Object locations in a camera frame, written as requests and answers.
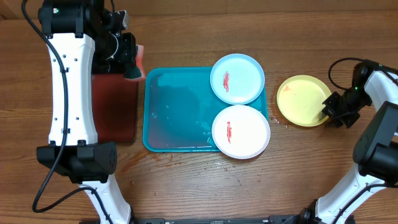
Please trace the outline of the orange green scrub sponge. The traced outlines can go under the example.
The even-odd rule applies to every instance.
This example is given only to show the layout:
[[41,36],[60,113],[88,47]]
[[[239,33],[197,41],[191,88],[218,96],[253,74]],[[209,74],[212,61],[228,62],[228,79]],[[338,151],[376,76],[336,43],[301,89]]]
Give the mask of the orange green scrub sponge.
[[141,82],[146,79],[146,73],[142,65],[144,56],[144,46],[136,45],[135,51],[132,55],[132,60],[126,64],[124,78],[132,82]]

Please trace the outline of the yellow plate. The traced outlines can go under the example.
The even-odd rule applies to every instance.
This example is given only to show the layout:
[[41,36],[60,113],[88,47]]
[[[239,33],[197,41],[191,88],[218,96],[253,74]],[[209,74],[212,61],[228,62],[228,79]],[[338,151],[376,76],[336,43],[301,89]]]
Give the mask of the yellow plate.
[[330,89],[319,79],[296,75],[286,79],[277,91],[277,106],[282,115],[299,126],[313,127],[329,117],[322,112]]

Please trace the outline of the white plate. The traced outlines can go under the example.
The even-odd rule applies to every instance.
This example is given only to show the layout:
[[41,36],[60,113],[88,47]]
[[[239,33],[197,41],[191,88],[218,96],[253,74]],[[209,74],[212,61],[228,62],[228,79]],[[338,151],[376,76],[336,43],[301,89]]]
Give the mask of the white plate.
[[212,124],[216,147],[235,159],[258,156],[271,138],[268,120],[258,110],[246,105],[233,105],[218,113]]

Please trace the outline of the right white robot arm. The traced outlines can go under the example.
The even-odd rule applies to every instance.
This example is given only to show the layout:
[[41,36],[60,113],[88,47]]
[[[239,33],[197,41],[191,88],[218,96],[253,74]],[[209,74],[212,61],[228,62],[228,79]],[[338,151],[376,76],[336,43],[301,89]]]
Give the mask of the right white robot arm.
[[350,128],[365,106],[376,114],[353,150],[353,166],[326,195],[315,199],[287,223],[354,223],[353,212],[375,193],[397,188],[397,70],[356,58],[350,88],[332,93],[322,115]]

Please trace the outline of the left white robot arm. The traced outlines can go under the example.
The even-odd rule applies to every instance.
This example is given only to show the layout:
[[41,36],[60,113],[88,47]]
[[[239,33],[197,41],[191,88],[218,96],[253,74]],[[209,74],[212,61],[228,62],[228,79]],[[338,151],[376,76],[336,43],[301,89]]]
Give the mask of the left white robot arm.
[[51,59],[53,108],[48,144],[37,148],[37,160],[77,184],[100,223],[137,223],[114,174],[116,145],[98,141],[91,89],[94,74],[144,75],[128,13],[106,9],[103,1],[44,1],[38,18],[35,31]]

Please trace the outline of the dark red tray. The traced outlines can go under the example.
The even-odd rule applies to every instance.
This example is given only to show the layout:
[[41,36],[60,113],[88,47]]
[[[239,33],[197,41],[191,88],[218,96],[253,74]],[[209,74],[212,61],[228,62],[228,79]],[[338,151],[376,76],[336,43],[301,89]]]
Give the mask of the dark red tray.
[[137,131],[138,82],[122,74],[93,75],[92,102],[100,143],[132,143]]

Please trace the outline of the teal plastic tray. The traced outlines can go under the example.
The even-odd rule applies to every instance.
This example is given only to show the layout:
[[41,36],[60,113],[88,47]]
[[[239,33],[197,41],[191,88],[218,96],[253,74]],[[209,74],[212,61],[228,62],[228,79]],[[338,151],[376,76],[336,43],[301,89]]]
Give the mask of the teal plastic tray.
[[218,152],[216,116],[229,105],[210,84],[211,67],[163,67],[146,79],[142,141],[152,152]]

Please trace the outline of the light blue plate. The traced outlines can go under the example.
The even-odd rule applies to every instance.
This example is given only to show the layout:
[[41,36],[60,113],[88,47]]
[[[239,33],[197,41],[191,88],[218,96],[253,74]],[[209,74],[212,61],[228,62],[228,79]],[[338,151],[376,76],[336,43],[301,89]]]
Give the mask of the light blue plate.
[[254,58],[245,54],[229,54],[212,67],[210,85],[221,101],[230,105],[246,105],[263,91],[265,74]]

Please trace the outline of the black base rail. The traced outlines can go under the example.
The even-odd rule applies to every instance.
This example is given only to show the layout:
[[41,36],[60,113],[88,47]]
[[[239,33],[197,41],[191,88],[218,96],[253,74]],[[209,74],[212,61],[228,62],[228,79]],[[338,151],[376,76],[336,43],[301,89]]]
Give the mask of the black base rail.
[[232,219],[180,219],[165,220],[163,218],[139,219],[139,224],[286,224],[293,223],[292,215],[271,215],[267,218],[232,218]]

